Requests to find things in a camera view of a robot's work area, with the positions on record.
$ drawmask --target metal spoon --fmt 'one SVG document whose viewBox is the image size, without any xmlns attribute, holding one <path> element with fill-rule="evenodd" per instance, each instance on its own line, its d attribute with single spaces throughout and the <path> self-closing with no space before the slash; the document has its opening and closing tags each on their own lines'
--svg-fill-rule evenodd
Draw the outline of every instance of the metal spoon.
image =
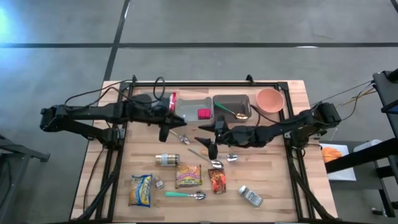
<svg viewBox="0 0 398 224">
<path fill-rule="evenodd" d="M 170 131 L 170 133 L 174 134 L 180 140 L 180 142 L 185 143 L 185 144 L 190 144 L 191 143 L 189 138 L 186 137 L 185 135 L 179 135 L 175 131 L 172 131 L 172 130 L 169 130 L 169 131 Z"/>
<path fill-rule="evenodd" d="M 209 160 L 209 158 L 207 158 L 206 156 L 201 155 L 200 153 L 195 152 L 192 149 L 188 149 L 190 152 L 194 153 L 195 155 L 201 157 L 202 159 L 206 160 L 206 161 L 210 161 L 211 162 L 211 166 L 214 167 L 215 169 L 223 169 L 224 168 L 224 164 L 221 161 L 218 161 L 216 159 L 214 160 Z"/>
<path fill-rule="evenodd" d="M 195 194 L 187 194 L 180 192 L 165 192 L 164 195 L 166 197 L 193 197 L 196 200 L 203 200 L 206 198 L 206 194 L 201 191 L 198 191 Z"/>
<path fill-rule="evenodd" d="M 233 162 L 233 161 L 237 161 L 239 159 L 239 156 L 235 153 L 229 153 L 225 156 L 221 156 L 223 158 L 225 158 L 228 162 Z"/>
<path fill-rule="evenodd" d="M 218 106 L 221 109 L 224 109 L 228 112 L 230 112 L 231 114 L 235 115 L 236 119 L 248 119 L 249 117 L 247 117 L 245 114 L 242 113 L 235 113 L 234 111 L 231 111 L 229 109 L 227 109 L 225 106 L 223 106 L 221 103 L 214 101 L 214 105 Z"/>
</svg>

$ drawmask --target chip bag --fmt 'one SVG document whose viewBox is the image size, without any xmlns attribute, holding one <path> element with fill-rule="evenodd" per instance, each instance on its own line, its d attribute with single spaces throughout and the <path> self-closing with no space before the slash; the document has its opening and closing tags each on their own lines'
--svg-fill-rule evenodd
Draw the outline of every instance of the chip bag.
<svg viewBox="0 0 398 224">
<path fill-rule="evenodd" d="M 175 175 L 175 188 L 201 185 L 201 166 L 178 165 Z"/>
<path fill-rule="evenodd" d="M 224 169 L 209 169 L 211 180 L 211 189 L 214 194 L 222 194 L 226 192 L 226 179 Z"/>
<path fill-rule="evenodd" d="M 140 177 L 132 176 L 130 185 L 129 206 L 138 205 L 150 207 L 150 187 L 152 174 Z"/>
</svg>

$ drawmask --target spoon with teal handle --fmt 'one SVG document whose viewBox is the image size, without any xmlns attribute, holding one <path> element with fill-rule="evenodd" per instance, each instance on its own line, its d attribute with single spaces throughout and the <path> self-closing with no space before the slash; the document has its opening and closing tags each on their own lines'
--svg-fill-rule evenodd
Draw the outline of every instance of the spoon with teal handle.
<svg viewBox="0 0 398 224">
<path fill-rule="evenodd" d="M 166 197 L 193 197 L 196 200 L 203 200 L 206 198 L 206 194 L 204 192 L 196 192 L 195 194 L 187 194 L 180 192 L 165 192 L 164 195 Z"/>
<path fill-rule="evenodd" d="M 235 113 L 234 111 L 231 111 L 230 109 L 226 108 L 225 106 L 223 106 L 221 103 L 214 101 L 214 105 L 218 106 L 219 108 L 230 112 L 231 114 L 233 114 L 235 116 L 236 119 L 248 119 L 248 117 L 245 114 L 242 113 Z"/>
</svg>

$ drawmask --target gray floor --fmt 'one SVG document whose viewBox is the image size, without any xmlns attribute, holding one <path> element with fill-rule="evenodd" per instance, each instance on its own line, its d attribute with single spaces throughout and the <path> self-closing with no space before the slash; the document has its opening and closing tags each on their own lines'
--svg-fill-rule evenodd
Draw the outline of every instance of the gray floor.
<svg viewBox="0 0 398 224">
<path fill-rule="evenodd" d="M 0 43 L 113 42 L 124 0 L 0 0 Z M 398 13 L 389 0 L 135 0 L 121 42 L 396 42 Z M 111 49 L 0 49 L 0 133 L 51 153 L 32 161 L 13 216 L 16 222 L 68 219 L 87 141 L 44 133 L 40 109 L 101 86 Z M 119 49 L 111 80 L 305 80 L 310 102 L 398 67 L 398 48 Z M 349 92 L 330 100 L 340 103 Z M 84 96 L 82 105 L 98 97 Z M 353 105 L 339 108 L 347 116 Z M 334 140 L 392 137 L 377 95 L 359 100 Z M 334 130 L 324 138 L 332 138 Z M 387 180 L 391 200 L 398 200 Z M 333 191 L 339 217 L 386 223 L 369 213 L 378 192 Z"/>
</svg>

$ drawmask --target terracotta bowl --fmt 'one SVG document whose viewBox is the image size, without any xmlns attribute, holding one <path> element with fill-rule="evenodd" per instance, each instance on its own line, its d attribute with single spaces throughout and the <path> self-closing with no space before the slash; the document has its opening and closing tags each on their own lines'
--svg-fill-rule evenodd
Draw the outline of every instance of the terracotta bowl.
<svg viewBox="0 0 398 224">
<path fill-rule="evenodd" d="M 257 107 L 263 113 L 276 113 L 285 105 L 284 96 L 277 90 L 266 88 L 261 90 L 256 97 Z"/>
</svg>

